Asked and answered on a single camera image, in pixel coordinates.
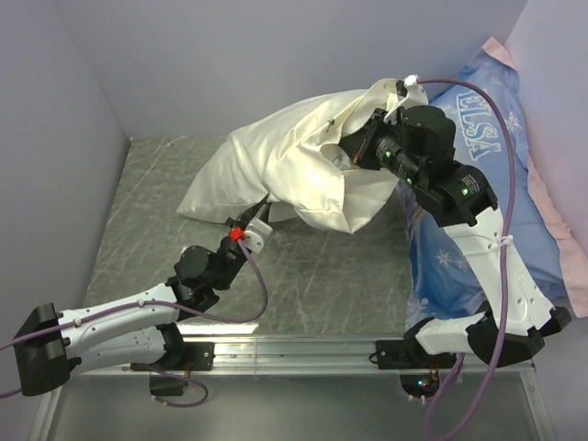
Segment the white cable tie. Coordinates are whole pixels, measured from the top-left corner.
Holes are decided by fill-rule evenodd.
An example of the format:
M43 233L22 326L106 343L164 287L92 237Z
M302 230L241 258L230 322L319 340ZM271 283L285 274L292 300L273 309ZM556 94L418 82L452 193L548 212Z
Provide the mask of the white cable tie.
M512 235L508 235L508 236L501 236L498 238L498 242L492 244L488 249L483 250L483 251L472 251L471 253L464 253L463 255L465 257L471 256L471 255L481 255L481 254L488 254L488 253L492 253L494 250L497 250L498 248L502 248L503 246L506 245L510 245L513 243L513 236Z
M404 78L404 87L407 89L415 89L419 86L419 75L408 75Z

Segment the blue pillowcase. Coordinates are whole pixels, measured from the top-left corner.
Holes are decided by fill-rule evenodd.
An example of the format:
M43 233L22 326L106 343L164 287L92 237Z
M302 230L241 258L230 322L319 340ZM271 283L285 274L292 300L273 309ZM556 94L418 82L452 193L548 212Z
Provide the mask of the blue pillowcase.
M514 69L480 50L459 79L482 87L503 114L515 149L516 198L511 234L531 276L550 299L566 295L560 250L527 190L528 142L518 102ZM479 168L488 178L503 213L508 203L508 159L498 121L488 104L466 87L451 86L430 103L456 123L456 159ZM448 319L474 313L484 301L481 286L455 243L417 204L404 184L398 187L411 246L413 293L406 326L425 317Z

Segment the metal table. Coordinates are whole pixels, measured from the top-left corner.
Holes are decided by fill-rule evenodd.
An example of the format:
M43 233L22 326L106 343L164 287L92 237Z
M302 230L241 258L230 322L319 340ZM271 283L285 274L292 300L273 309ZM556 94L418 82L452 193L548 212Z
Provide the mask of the metal table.
M175 209L221 142L133 140L85 306L166 280L184 246L216 248L225 227L181 218ZM243 325L200 319L180 325L187 341L215 344L213 369L193 374L211 390L205 405L164 408L150 400L148 373L113 367L44 396L31 439L423 439L425 405L409 401L400 372L368 362L376 340L400 338L404 330L411 271L398 201L392 197L354 235L318 232L300 220L273 226L257 256L272 296L266 315ZM258 290L245 268L210 311L249 315L259 307ZM439 406L439 434L466 411L485 368L467 359L462 382ZM190 389L178 400L193 401L200 393ZM525 363L496 374L458 439L554 437L534 366Z

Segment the scratched metal surface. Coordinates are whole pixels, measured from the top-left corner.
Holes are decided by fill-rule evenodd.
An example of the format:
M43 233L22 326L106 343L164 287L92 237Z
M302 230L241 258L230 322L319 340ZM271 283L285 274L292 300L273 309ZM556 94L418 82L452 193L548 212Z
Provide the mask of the scratched metal surface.
M222 141L220 137L133 140L85 306L121 299L165 281L173 275L173 265L184 246L217 248L225 227L183 218L175 209L198 169ZM394 196L354 235L320 232L298 219L272 226L275 232L257 256L270 288L270 305L256 326L243 327L243 332L404 330L411 267ZM259 287L248 267L243 268L232 289L220 296L210 312L244 316L253 314L260 305ZM206 321L194 319L191 324L198 323Z

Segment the pink cloth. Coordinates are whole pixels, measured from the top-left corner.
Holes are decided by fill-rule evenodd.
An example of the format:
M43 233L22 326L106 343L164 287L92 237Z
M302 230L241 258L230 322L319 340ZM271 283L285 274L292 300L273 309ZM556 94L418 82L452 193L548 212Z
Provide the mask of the pink cloth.
M499 62L516 70L508 51L496 39L490 38L482 47ZM570 227L563 221L549 197L547 187L529 156L527 186L545 227L554 237L560 249L560 266L563 283L568 291L571 307L578 318L588 317L588 257L571 237Z

